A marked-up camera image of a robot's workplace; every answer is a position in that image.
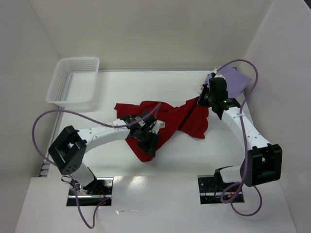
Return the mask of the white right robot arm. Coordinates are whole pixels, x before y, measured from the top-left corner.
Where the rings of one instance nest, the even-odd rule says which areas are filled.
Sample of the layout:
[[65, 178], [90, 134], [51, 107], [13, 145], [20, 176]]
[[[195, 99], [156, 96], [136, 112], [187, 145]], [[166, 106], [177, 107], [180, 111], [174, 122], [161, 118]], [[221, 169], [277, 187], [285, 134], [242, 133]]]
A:
[[220, 184], [240, 183], [252, 187], [277, 181], [281, 176], [282, 149], [271, 144], [249, 121], [235, 98], [229, 98], [223, 75], [213, 71], [203, 84], [199, 105], [210, 108], [237, 137], [246, 152], [241, 166], [226, 166], [215, 171]]

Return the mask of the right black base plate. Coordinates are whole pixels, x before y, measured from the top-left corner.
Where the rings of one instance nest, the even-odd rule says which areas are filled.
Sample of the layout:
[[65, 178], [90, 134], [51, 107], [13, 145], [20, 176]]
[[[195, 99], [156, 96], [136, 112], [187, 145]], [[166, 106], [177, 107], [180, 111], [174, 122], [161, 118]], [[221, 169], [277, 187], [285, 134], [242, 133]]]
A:
[[[198, 186], [200, 192], [200, 203], [201, 204], [222, 204], [221, 202], [221, 194], [225, 188], [230, 186], [233, 183], [223, 183], [216, 184], [213, 175], [207, 176], [198, 176]], [[223, 199], [229, 200], [234, 196], [238, 189], [239, 185], [230, 188], [225, 192]], [[240, 191], [236, 199], [233, 201], [234, 203], [242, 203], [244, 202], [243, 192]]]

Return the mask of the red t-shirt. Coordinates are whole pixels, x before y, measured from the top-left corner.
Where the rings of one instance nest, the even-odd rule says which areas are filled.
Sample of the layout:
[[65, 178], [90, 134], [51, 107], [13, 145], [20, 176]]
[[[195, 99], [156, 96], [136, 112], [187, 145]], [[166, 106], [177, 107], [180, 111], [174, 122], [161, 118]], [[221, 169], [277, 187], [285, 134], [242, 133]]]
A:
[[[165, 122], [165, 128], [159, 131], [159, 141], [156, 149], [160, 149], [176, 131], [181, 131], [196, 139], [205, 139], [208, 128], [208, 108], [197, 104], [198, 98], [187, 100], [179, 107], [173, 107], [162, 102], [156, 118]], [[140, 105], [117, 103], [114, 107], [117, 118], [125, 115], [142, 114], [152, 111], [158, 105], [158, 101], [142, 101]]]

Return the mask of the white plastic laundry basket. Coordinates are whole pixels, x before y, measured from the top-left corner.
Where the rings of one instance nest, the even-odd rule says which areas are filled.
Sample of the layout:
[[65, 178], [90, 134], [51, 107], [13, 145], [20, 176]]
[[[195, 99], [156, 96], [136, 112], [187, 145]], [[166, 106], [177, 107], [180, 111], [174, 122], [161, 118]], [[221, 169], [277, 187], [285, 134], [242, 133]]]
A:
[[96, 106], [100, 59], [70, 57], [58, 61], [46, 102], [75, 111], [89, 111]]

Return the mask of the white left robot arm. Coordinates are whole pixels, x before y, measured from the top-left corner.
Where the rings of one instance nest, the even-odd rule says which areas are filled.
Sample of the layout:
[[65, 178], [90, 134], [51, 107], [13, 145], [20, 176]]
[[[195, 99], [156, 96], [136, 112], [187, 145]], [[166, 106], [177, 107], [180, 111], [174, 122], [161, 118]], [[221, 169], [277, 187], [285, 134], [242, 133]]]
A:
[[117, 140], [133, 138], [138, 149], [154, 157], [160, 138], [159, 131], [165, 122], [156, 119], [148, 111], [141, 115], [125, 115], [110, 124], [77, 130], [65, 127], [50, 145], [48, 152], [63, 176], [70, 176], [88, 194], [99, 186], [98, 179], [83, 163], [90, 150]]

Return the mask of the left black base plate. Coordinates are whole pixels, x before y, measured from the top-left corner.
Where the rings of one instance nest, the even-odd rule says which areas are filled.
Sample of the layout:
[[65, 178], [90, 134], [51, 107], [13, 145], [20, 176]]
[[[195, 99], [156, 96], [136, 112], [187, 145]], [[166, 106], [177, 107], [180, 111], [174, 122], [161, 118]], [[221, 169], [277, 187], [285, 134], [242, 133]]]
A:
[[95, 189], [87, 191], [79, 184], [76, 185], [80, 206], [97, 206], [104, 200], [102, 206], [111, 206], [113, 178], [98, 178]]

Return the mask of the folded shirts under purple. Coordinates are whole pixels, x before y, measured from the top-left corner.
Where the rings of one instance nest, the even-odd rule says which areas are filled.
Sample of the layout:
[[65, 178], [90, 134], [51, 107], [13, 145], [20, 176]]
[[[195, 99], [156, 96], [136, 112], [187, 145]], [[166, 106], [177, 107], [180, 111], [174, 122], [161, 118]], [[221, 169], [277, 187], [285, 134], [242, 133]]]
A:
[[197, 90], [198, 94], [201, 94], [202, 90], [204, 89], [205, 84], [208, 84], [208, 78], [207, 77], [204, 80], [202, 80], [201, 84], [199, 85], [199, 88]]

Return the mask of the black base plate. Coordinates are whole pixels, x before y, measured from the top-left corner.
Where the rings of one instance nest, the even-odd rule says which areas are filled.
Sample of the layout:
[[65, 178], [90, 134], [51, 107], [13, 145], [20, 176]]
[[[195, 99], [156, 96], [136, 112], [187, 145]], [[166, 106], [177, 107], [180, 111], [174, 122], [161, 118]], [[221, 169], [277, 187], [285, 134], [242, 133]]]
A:
[[87, 191], [79, 184], [76, 185], [80, 206], [97, 206], [104, 200], [102, 206], [111, 206], [113, 178], [98, 178], [95, 189]]
[[[216, 184], [213, 175], [207, 176], [198, 176], [198, 186], [200, 192], [200, 203], [201, 204], [222, 204], [221, 202], [221, 194], [225, 188], [230, 186], [233, 183], [223, 183]], [[230, 188], [225, 192], [223, 199], [229, 200], [234, 196], [238, 189], [239, 185]], [[242, 203], [244, 202], [243, 192], [240, 191], [236, 199], [233, 201], [234, 203]]]

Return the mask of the folded purple t-shirt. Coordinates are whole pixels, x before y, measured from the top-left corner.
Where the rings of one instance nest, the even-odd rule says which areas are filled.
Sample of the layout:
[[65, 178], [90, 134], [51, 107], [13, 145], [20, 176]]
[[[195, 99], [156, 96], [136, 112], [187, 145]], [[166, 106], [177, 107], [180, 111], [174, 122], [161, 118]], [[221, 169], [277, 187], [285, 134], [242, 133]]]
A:
[[227, 91], [229, 98], [236, 98], [238, 95], [244, 91], [244, 89], [251, 82], [251, 78], [247, 75], [242, 74], [231, 67], [224, 67], [217, 74], [224, 76], [227, 83]]

